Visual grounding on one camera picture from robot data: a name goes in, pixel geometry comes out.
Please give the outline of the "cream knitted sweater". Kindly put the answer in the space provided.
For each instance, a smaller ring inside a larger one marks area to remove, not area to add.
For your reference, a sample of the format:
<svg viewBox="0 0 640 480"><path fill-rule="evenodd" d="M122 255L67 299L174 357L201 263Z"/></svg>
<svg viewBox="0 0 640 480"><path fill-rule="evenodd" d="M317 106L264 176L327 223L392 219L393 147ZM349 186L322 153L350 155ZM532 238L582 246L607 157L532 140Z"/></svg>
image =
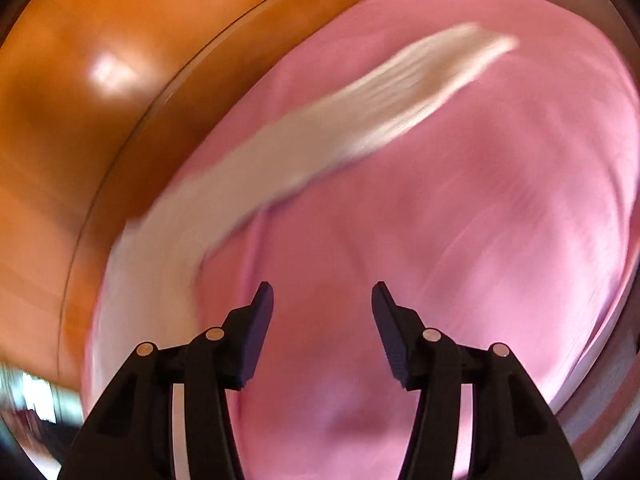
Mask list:
<svg viewBox="0 0 640 480"><path fill-rule="evenodd" d="M126 226L108 259L100 318L120 325L114 335L93 334L90 392L99 393L119 367L107 349L133 341L138 325L158 344L194 335L193 283L201 263L256 210L403 136L517 46L514 36L474 23L436 32L263 126L160 196Z"/></svg>

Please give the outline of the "pink bedspread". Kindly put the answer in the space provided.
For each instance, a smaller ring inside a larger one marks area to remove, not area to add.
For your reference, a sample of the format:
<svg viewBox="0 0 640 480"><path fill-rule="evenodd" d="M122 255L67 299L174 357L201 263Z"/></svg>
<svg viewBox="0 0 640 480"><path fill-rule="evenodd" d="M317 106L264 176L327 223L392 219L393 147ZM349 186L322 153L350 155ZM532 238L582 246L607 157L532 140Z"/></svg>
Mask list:
<svg viewBox="0 0 640 480"><path fill-rule="evenodd" d="M377 281L460 344L505 342L554 406L606 341L637 257L639 97L612 41L553 3L364 0L263 76L167 191L463 23L518 46L399 139L256 210L201 263L194 335L260 282L274 289L256 375L231 398L252 479L398 475L416 396L386 362Z"/></svg>

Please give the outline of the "wooden panelled headboard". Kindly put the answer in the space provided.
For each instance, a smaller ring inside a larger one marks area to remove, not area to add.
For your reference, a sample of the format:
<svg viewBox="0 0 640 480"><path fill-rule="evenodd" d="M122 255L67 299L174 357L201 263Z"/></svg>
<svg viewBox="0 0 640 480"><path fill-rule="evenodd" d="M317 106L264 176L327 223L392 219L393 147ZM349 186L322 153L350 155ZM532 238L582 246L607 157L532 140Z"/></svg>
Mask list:
<svg viewBox="0 0 640 480"><path fill-rule="evenodd" d="M78 388L105 261L227 110L359 0L23 0L1 44L1 359Z"/></svg>

